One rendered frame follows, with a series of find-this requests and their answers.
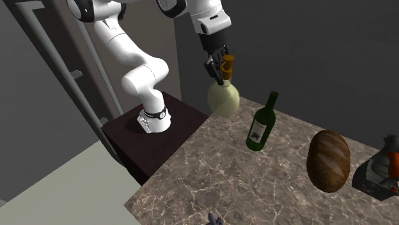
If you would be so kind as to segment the pale round bottle brown top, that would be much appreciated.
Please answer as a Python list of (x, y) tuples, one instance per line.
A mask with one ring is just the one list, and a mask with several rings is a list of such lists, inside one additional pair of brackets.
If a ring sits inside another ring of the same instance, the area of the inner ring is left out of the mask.
[(232, 64), (234, 55), (222, 57), (220, 71), (224, 84), (213, 83), (207, 93), (208, 105), (214, 114), (222, 117), (232, 116), (239, 108), (240, 96), (236, 87), (231, 83)]

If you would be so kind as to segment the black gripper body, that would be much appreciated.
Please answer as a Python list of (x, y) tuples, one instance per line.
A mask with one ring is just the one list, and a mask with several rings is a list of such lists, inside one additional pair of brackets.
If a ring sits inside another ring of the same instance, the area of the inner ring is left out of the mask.
[(203, 50), (208, 54), (221, 50), (227, 44), (227, 36), (227, 30), (221, 30), (211, 35), (199, 34)]

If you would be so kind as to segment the dark robot stand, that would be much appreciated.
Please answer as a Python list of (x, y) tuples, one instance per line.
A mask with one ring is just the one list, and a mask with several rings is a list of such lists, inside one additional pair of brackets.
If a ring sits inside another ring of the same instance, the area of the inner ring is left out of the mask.
[(163, 92), (171, 115), (164, 132), (147, 134), (137, 121), (141, 105), (108, 121), (102, 131), (127, 171), (143, 185), (181, 145), (207, 120), (208, 116)]

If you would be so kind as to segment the brown bread loaf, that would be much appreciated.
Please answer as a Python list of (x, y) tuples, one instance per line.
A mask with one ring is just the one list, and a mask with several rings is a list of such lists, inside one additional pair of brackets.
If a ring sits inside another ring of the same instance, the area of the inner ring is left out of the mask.
[(340, 190), (350, 174), (350, 150), (337, 132), (322, 130), (311, 140), (306, 169), (312, 184), (326, 193)]

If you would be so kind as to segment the green wine bottle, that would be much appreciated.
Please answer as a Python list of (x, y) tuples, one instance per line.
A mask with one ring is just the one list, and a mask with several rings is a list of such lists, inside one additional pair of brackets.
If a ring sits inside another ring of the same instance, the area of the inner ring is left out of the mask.
[(246, 139), (246, 145), (250, 150), (260, 151), (265, 146), (276, 122), (274, 105), (278, 95), (279, 93), (277, 91), (271, 91), (265, 106), (255, 112)]

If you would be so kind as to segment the grey bar frame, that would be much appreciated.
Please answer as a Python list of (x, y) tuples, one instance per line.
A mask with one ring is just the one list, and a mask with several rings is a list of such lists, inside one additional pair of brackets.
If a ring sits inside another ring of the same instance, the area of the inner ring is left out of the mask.
[(45, 32), (45, 29), (33, 12), (33, 10), (44, 8), (43, 3), (41, 1), (24, 1), (15, 3), (15, 5), (33, 30), (34, 34), (36, 35), (42, 46), (44, 47), (45, 52), (49, 55), (51, 61), (55, 64), (55, 67), (59, 71), (59, 75), (56, 75), (58, 81), (61, 83), (65, 91), (68, 93), (69, 97), (77, 106), (80, 113), (84, 116), (84, 118), (93, 129), (95, 134), (98, 136), (102, 144), (105, 146), (106, 150), (110, 153), (112, 158), (123, 166), (123, 163), (120, 160), (118, 154), (115, 152), (107, 137), (101, 130), (102, 124), (100, 120), (97, 118), (94, 110), (91, 108), (89, 102), (77, 85), (62, 57), (59, 55), (59, 52), (55, 48), (48, 34)]

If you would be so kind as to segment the small blue grey object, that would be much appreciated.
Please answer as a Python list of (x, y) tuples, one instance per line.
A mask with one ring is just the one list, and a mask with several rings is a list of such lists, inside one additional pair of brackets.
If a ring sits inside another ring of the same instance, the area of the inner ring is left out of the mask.
[(208, 223), (206, 225), (224, 225), (224, 220), (220, 217), (215, 218), (212, 213), (208, 213)]

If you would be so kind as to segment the black appliance with orange parts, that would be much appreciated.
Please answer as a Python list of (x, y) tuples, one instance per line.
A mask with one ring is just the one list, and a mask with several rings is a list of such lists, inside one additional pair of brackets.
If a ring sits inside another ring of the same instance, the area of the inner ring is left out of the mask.
[(352, 187), (383, 201), (399, 196), (399, 134), (384, 136), (384, 146), (355, 171)]

